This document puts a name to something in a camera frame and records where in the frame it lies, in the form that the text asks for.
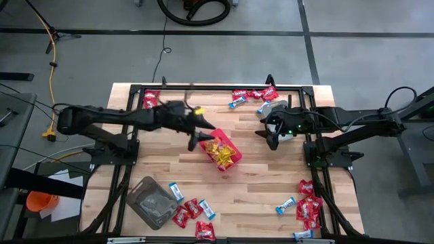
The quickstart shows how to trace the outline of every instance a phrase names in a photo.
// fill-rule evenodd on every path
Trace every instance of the red basket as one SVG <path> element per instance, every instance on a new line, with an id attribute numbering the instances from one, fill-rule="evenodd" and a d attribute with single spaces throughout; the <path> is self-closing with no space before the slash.
<path id="1" fill-rule="evenodd" d="M 226 168 L 226 170 L 228 170 L 230 167 L 232 167 L 232 165 L 236 164 L 238 161 L 241 160 L 241 158 L 243 157 L 243 155 L 238 151 L 238 149 L 234 146 L 234 144 L 231 142 L 231 140 L 224 134 L 224 132 L 221 129 L 216 129 L 213 132 L 211 132 L 211 136 L 214 136 L 215 138 L 220 138 L 220 140 L 223 143 L 228 144 L 236 152 L 235 155 L 231 156 L 233 164 L 229 165 Z M 205 144 L 206 144 L 206 142 L 200 142 L 199 143 L 200 147 L 202 147 L 202 149 L 206 153 Z M 213 163 L 215 163 L 214 160 L 213 160 L 213 158 L 211 157 L 211 155 L 209 155 L 207 153 L 206 153 L 206 155 L 208 155 L 208 157 L 211 159 L 211 161 Z M 226 170 L 221 169 L 219 167 L 217 167 L 217 169 L 220 170 L 221 172 L 225 172 L 226 171 Z"/>

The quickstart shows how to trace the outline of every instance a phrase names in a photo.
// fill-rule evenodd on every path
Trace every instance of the concrete floor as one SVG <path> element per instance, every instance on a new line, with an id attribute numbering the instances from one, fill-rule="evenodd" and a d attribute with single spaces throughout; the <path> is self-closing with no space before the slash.
<path id="1" fill-rule="evenodd" d="M 179 16 L 179 1 L 170 0 Z M 311 31 L 434 32 L 434 2 L 430 0 L 305 0 Z M 155 1 L 137 8 L 130 0 L 33 0 L 34 5 L 58 28 L 109 28 L 161 30 L 164 15 Z M 219 12 L 209 3 L 197 17 Z M 22 0 L 10 1 L 0 12 L 0 26 L 41 28 Z M 301 31 L 296 0 L 240 0 L 237 9 L 221 23 L 189 28 L 169 21 L 168 30 Z M 149 82 L 161 50 L 162 36 L 85 35 L 61 41 L 59 67 L 54 77 L 57 102 L 105 106 L 114 82 Z M 400 85 L 419 93 L 433 85 L 432 39 L 312 38 L 322 85 L 331 85 L 338 106 L 346 109 L 379 108 L 388 93 Z M 0 33 L 0 70 L 34 73 L 32 82 L 2 82 L 21 92 L 34 92 L 50 103 L 48 77 L 51 55 L 44 51 L 46 35 Z M 169 82 L 263 83 L 269 73 L 276 82 L 312 84 L 302 37 L 167 36 L 156 75 Z M 391 100 L 399 108 L 410 100 L 402 92 Z M 72 136 L 66 143 L 41 138 L 50 120 L 35 110 L 22 146 L 48 155 L 89 140 Z M 357 194 L 366 234 L 408 241 L 434 241 L 433 196 L 405 201 L 397 190 L 414 181 L 394 138 L 372 138 L 356 143 L 364 152 L 354 168 Z M 20 152 L 15 166 L 24 168 L 35 155 Z"/>

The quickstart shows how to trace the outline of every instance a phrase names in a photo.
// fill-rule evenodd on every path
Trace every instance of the wooden tabletop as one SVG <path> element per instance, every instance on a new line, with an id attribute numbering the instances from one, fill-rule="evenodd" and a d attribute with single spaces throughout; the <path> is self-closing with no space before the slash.
<path id="1" fill-rule="evenodd" d="M 130 85 L 113 84 L 108 108 L 126 108 Z M 317 106 L 335 105 L 330 86 L 313 87 Z M 299 106 L 296 93 L 279 92 L 280 97 L 276 100 L 288 99 L 288 94 L 293 95 L 292 106 Z M 182 100 L 183 95 L 183 91 L 169 90 L 162 91 L 160 98 L 163 101 Z M 295 208 L 287 209 L 282 216 L 275 208 L 290 197 L 304 198 L 298 194 L 298 183 L 302 179 L 312 179 L 302 152 L 305 138 L 295 137 L 271 151 L 265 140 L 254 133 L 264 129 L 256 114 L 262 100 L 250 100 L 234 110 L 228 107 L 231 100 L 230 91 L 195 91 L 189 104 L 204 108 L 205 118 L 222 129 L 243 154 L 237 165 L 222 173 L 210 163 L 199 146 L 193 152 L 187 150 L 187 135 L 168 129 L 140 131 L 140 152 L 129 189 L 145 176 L 153 177 L 170 193 L 168 184 L 177 182 L 185 201 L 206 199 L 210 204 L 216 213 L 212 224 L 217 237 L 292 237 L 293 232 L 303 231 L 302 221 L 296 220 Z M 121 132 L 120 125 L 104 125 L 103 128 L 112 133 Z M 90 179 L 83 202 L 81 229 L 89 226 L 106 203 L 112 174 L 113 166 L 103 165 Z M 357 197 L 348 172 L 330 168 L 330 177 L 337 206 L 354 228 L 363 232 Z M 113 210 L 111 229 L 116 215 L 117 205 Z M 328 229 L 332 231 L 327 207 L 325 218 Z M 207 222 L 205 214 L 202 214 L 196 220 L 189 220 L 185 229 L 170 220 L 160 230 L 152 230 L 126 205 L 122 235 L 193 237 L 197 220 Z"/>

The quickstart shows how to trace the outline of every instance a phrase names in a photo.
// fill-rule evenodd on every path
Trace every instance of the yellow cable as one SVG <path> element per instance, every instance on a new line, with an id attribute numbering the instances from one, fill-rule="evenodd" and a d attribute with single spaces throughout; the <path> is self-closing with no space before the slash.
<path id="1" fill-rule="evenodd" d="M 81 151 L 77 151 L 77 152 L 71 152 L 71 153 L 69 153 L 69 154 L 67 154 L 67 155 L 63 155 L 63 156 L 61 156 L 60 158 L 55 159 L 54 161 L 52 161 L 52 163 L 57 162 L 57 161 L 60 161 L 60 160 L 62 160 L 62 159 L 64 159 L 64 158 L 67 158 L 67 157 L 70 157 L 70 156 L 73 156 L 73 155 L 80 154 L 80 153 L 82 153 L 82 152 L 83 152 L 82 150 L 81 150 Z"/>
<path id="2" fill-rule="evenodd" d="M 36 17 L 38 17 L 39 21 L 41 21 L 43 27 L 45 28 L 45 30 L 47 31 L 48 36 L 50 37 L 50 41 L 52 42 L 52 46 L 53 46 L 53 63 L 56 63 L 56 44 L 54 43 L 53 37 L 50 33 L 50 30 L 48 29 L 47 25 L 45 24 L 45 22 L 41 19 L 41 17 L 39 17 L 39 15 L 35 12 Z M 50 73 L 50 79 L 49 79 L 49 87 L 50 87 L 50 94 L 52 97 L 52 102 L 54 105 L 54 94 L 53 94 L 53 87 L 52 87 L 52 83 L 53 83 L 53 74 L 54 74 L 54 66 L 52 66 L 52 71 Z M 52 123 L 50 125 L 50 127 L 47 129 L 47 131 L 42 134 L 43 137 L 47 137 L 49 135 L 54 135 L 54 130 L 53 130 L 53 125 L 54 125 L 54 112 L 52 115 Z"/>

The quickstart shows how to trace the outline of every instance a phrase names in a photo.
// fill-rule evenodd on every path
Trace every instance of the white paper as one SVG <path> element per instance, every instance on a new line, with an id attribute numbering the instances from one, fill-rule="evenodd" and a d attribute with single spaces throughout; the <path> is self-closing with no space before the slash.
<path id="1" fill-rule="evenodd" d="M 57 175 L 52 175 L 49 178 L 55 180 L 61 180 L 75 184 L 77 186 L 83 186 L 83 176 L 76 178 L 69 178 L 69 174 L 63 174 L 68 172 L 67 169 L 57 172 Z M 80 214 L 80 202 L 81 199 L 74 199 L 70 197 L 60 197 L 59 204 L 54 209 L 44 209 L 40 212 L 41 218 L 48 215 L 52 215 L 52 222 L 78 216 Z"/>

